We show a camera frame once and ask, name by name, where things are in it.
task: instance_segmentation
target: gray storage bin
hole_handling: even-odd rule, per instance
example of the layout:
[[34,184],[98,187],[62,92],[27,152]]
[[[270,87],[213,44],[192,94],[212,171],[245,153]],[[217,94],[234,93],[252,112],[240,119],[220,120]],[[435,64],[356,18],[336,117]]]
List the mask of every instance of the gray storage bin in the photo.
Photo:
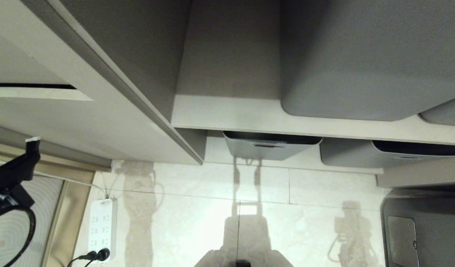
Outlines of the gray storage bin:
[[455,157],[455,145],[342,138],[325,138],[320,151],[325,165],[357,168],[385,168]]
[[455,1],[281,1],[290,115],[401,120],[455,98]]
[[224,131],[231,155],[244,159],[282,161],[322,140],[317,136],[277,135],[273,133]]
[[455,125],[455,99],[420,113],[429,123]]

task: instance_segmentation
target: shelf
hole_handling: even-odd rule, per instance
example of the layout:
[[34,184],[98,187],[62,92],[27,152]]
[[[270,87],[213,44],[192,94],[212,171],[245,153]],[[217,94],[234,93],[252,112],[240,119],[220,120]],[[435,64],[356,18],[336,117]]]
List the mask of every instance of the shelf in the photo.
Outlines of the shelf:
[[377,176],[379,187],[437,186],[455,184],[455,158],[417,162],[387,168]]
[[35,98],[92,101],[79,90],[59,88],[0,87],[0,98]]
[[455,126],[427,123],[418,115],[394,122],[300,117],[285,113],[278,99],[176,95],[172,124],[207,130],[455,144]]
[[[233,156],[229,153],[228,145],[223,137],[208,136],[204,162],[232,164]],[[247,165],[246,160],[237,159],[237,164]],[[319,145],[315,145],[283,161],[263,160],[262,166],[292,169],[315,169],[319,171],[355,172],[360,174],[383,174],[383,169],[350,168],[327,166],[321,162]]]

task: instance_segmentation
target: white power strip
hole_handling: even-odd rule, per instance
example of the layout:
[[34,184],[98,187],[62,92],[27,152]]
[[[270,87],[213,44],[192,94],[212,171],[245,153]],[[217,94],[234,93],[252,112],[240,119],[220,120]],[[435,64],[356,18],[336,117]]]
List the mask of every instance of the white power strip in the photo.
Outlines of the white power strip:
[[109,198],[91,203],[88,252],[98,252],[103,248],[110,251],[108,262],[116,256],[117,200]]

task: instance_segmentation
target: tiled floor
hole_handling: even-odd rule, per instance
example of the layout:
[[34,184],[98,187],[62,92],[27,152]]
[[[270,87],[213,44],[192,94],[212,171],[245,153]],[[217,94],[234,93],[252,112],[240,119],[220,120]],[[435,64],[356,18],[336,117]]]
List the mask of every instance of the tiled floor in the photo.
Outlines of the tiled floor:
[[[377,188],[374,175],[258,162],[114,162],[95,183],[118,201],[108,267],[231,267],[236,259],[253,267],[385,265],[379,208],[389,190]],[[92,189],[90,201],[100,198]],[[88,217],[78,255],[87,253]]]

